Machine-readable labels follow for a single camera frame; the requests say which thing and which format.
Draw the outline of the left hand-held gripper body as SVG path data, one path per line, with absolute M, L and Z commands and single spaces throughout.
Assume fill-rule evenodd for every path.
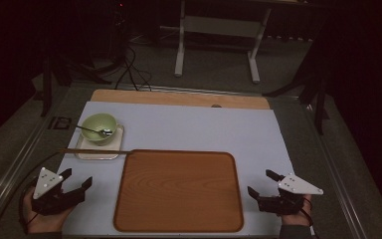
M 82 203 L 84 198 L 77 196 L 76 189 L 62 191 L 63 182 L 59 174 L 43 167 L 33 192 L 32 210 L 41 215 L 55 215 Z

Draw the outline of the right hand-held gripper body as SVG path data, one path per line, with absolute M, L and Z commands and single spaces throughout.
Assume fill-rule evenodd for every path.
M 323 194 L 322 189 L 294 174 L 283 175 L 283 177 L 282 181 L 276 181 L 279 196 L 261 196 L 258 201 L 260 211 L 279 215 L 297 214 L 303 207 L 305 195 Z

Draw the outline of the white square plate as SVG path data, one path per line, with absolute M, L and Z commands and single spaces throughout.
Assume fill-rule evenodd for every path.
M 123 126 L 119 125 L 113 134 L 113 140 L 106 145 L 97 145 L 79 136 L 76 148 L 95 150 L 120 150 L 123 138 Z M 76 157 L 83 160 L 111 160 L 118 157 L 118 153 L 76 153 Z

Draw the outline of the metal spoon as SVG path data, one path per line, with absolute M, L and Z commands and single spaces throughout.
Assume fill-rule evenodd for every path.
M 85 129 L 85 130 L 88 130 L 91 132 L 99 133 L 99 134 L 104 135 L 104 136 L 111 136 L 113 134 L 113 131 L 110 129 L 94 130 L 94 129 L 90 129 L 90 128 L 79 126 L 79 125 L 76 125 L 76 127 L 80 128 L 80 129 Z

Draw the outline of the green bowl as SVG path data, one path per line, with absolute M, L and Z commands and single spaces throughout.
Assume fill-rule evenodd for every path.
M 80 126 L 94 130 L 110 129 L 115 133 L 117 129 L 117 121 L 110 114 L 94 114 L 87 117 Z M 85 139 L 97 145 L 106 145 L 113 140 L 113 134 L 111 136 L 104 136 L 85 129 L 81 129 L 81 134 Z

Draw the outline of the brown wooden tray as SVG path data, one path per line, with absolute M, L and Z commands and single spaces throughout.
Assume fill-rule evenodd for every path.
M 230 233 L 244 226 L 228 152 L 141 149 L 125 158 L 113 226 L 128 233 Z

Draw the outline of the person's right hand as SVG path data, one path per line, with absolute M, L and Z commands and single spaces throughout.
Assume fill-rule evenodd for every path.
M 311 196 L 307 194 L 303 197 L 303 207 L 297 214 L 281 216 L 282 225 L 310 226 L 312 224 L 311 209 Z

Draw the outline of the person's left hand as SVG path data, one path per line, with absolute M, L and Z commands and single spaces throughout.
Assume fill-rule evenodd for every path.
M 23 198 L 23 216 L 27 223 L 27 232 L 34 233 L 51 233 L 61 232 L 65 221 L 74 210 L 69 208 L 59 214 L 44 216 L 32 210 L 32 195 L 34 188 L 31 187 Z

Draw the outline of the black floor socket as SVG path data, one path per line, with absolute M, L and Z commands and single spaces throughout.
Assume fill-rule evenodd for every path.
M 69 129 L 72 120 L 65 117 L 52 117 L 48 129 Z

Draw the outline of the black stand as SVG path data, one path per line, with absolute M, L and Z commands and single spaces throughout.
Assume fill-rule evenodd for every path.
M 69 69 L 73 69 L 75 72 L 80 73 L 95 83 L 104 85 L 108 84 L 108 81 L 100 78 L 97 74 L 93 73 L 91 70 L 88 70 L 81 64 L 74 62 L 67 56 L 58 53 L 48 54 L 43 61 L 43 86 L 40 91 L 43 102 L 41 112 L 42 117 L 50 111 L 52 106 L 52 77 L 55 77 L 58 84 L 68 86 L 72 82 Z
M 309 51 L 301 62 L 293 80 L 277 90 L 265 93 L 266 97 L 275 98 L 290 90 L 303 87 L 297 97 L 302 105 L 310 105 L 315 101 L 314 126 L 320 135 L 323 135 L 322 119 L 324 114 L 325 92 L 330 71 L 325 58 L 319 54 Z

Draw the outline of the pale table mat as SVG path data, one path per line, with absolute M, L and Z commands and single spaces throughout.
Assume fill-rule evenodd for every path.
M 67 154 L 60 170 L 70 168 L 73 175 L 66 180 L 64 188 L 75 189 L 89 177 L 93 185 L 87 191 L 86 201 L 77 206 L 65 222 L 65 235 L 110 238 L 274 238 L 279 235 L 280 219 L 272 213 L 261 212 L 256 200 L 247 192 L 251 186 L 263 196 L 276 195 L 278 186 L 266 177 L 265 171 L 293 172 L 273 111 L 89 102 L 80 120 L 97 113 L 109 113 L 124 126 L 122 150 L 183 149 L 231 153 L 238 173 L 243 226 L 234 232 L 118 231 L 113 225 L 113 216 L 124 157 L 82 160 Z

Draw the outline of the metal floor rail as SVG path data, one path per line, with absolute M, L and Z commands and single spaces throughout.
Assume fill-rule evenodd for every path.
M 367 239 L 364 227 L 360 221 L 360 217 L 356 211 L 353 200 L 346 188 L 342 174 L 339 172 L 334 157 L 330 151 L 330 147 L 324 139 L 324 135 L 320 133 L 316 127 L 316 111 L 312 105 L 302 106 L 304 115 L 310 123 L 311 131 L 314 133 L 316 142 L 324 157 L 325 169 L 328 179 L 333 187 L 334 195 L 339 203 L 339 209 L 344 215 L 346 225 L 348 226 L 352 239 Z
M 28 100 L 0 127 L 0 218 L 35 145 L 63 100 L 56 97 L 43 117 L 42 103 Z

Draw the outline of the white metal table frame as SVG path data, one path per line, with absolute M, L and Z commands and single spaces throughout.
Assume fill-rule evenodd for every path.
M 259 22 L 255 22 L 187 15 L 185 0 L 181 0 L 180 3 L 181 5 L 179 18 L 179 43 L 175 62 L 174 76 L 181 77 L 183 75 L 185 56 L 185 33 L 192 32 L 203 34 L 215 34 L 224 36 L 253 38 L 255 40 L 255 45 L 253 49 L 247 53 L 247 58 L 252 81 L 254 84 L 258 84 L 261 81 L 261 77 L 259 74 L 256 57 L 259 52 L 259 47 L 264 37 L 265 30 L 267 28 L 268 20 L 270 18 L 272 9 L 267 8 L 262 15 L 262 20 Z

